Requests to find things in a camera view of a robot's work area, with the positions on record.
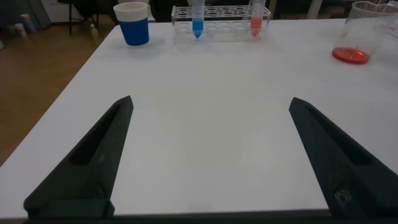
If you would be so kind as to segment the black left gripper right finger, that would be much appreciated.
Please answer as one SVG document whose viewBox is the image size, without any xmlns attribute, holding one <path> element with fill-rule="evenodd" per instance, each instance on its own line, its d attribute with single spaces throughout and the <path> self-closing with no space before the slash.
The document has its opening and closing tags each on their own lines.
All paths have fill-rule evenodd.
<svg viewBox="0 0 398 224">
<path fill-rule="evenodd" d="M 397 174 L 310 103 L 290 115 L 333 218 L 397 218 Z"/>
</svg>

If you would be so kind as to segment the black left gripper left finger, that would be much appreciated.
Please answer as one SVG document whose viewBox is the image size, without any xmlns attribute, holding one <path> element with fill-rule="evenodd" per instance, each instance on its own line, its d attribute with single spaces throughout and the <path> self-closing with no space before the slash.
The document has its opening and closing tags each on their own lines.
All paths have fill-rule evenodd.
<svg viewBox="0 0 398 224">
<path fill-rule="evenodd" d="M 24 200 L 31 220 L 105 219 L 134 106 L 119 99 Z"/>
</svg>

